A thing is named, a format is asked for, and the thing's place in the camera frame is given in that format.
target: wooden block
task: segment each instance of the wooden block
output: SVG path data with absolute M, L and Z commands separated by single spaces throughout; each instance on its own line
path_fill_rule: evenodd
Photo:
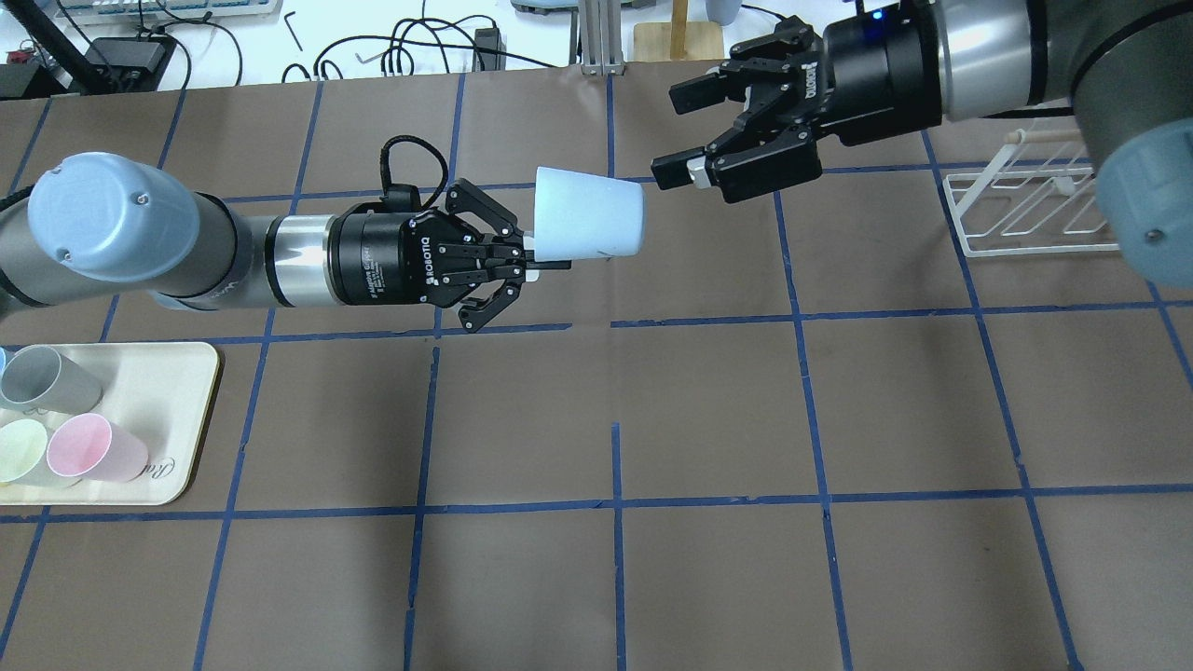
M 670 23 L 643 23 L 633 26 L 633 54 L 630 60 L 654 63 L 670 61 Z M 682 61 L 716 61 L 725 57 L 721 26 L 712 21 L 690 21 Z
M 682 61 L 687 47 L 687 0 L 672 0 L 670 60 Z

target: gray cup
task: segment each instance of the gray cup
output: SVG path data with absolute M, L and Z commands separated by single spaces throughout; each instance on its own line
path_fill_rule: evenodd
M 17 352 L 0 373 L 0 406 L 79 414 L 104 395 L 94 375 L 47 345 Z

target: keyboard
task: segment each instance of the keyboard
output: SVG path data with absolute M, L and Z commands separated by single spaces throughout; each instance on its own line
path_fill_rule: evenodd
M 162 5 L 184 19 L 202 19 L 208 12 L 211 18 L 240 17 L 245 14 L 268 14 L 282 0 L 162 0 Z M 63 0 L 62 6 L 79 25 L 126 24 L 137 21 L 137 0 Z M 141 0 L 146 23 L 172 20 L 153 0 Z M 54 18 L 66 20 L 62 12 L 54 10 Z

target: light blue joint cap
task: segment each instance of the light blue joint cap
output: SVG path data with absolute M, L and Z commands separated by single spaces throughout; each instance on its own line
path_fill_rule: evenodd
M 42 251 L 79 275 L 132 283 L 173 270 L 191 253 L 199 209 L 165 172 L 94 152 L 37 180 L 29 224 Z
M 1193 118 L 1119 147 L 1098 173 L 1098 207 L 1139 275 L 1193 287 Z

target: metal stand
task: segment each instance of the metal stand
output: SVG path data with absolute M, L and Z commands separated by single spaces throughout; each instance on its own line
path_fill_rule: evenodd
M 587 75 L 622 74 L 622 1 L 580 0 L 581 69 Z

